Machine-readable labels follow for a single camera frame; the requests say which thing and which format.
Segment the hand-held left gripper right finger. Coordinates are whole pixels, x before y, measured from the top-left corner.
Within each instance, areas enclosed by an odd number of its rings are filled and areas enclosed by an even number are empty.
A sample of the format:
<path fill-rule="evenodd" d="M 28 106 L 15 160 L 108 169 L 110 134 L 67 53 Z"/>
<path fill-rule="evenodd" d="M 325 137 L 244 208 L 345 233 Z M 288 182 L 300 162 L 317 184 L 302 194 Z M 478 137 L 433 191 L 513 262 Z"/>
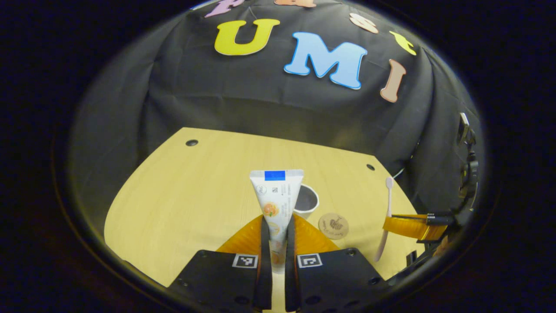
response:
<path fill-rule="evenodd" d="M 361 313 L 387 297 L 389 284 L 354 247 L 300 252 L 301 218 L 288 224 L 285 309 L 294 313 Z"/>

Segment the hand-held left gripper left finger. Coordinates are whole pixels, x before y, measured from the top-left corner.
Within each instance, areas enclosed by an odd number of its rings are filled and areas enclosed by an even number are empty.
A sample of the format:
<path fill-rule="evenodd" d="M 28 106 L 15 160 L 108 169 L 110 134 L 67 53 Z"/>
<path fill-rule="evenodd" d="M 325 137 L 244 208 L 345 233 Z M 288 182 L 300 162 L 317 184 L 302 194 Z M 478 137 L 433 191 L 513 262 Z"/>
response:
<path fill-rule="evenodd" d="M 269 226 L 257 216 L 216 251 L 200 250 L 169 291 L 196 311 L 263 311 L 272 307 Z"/>

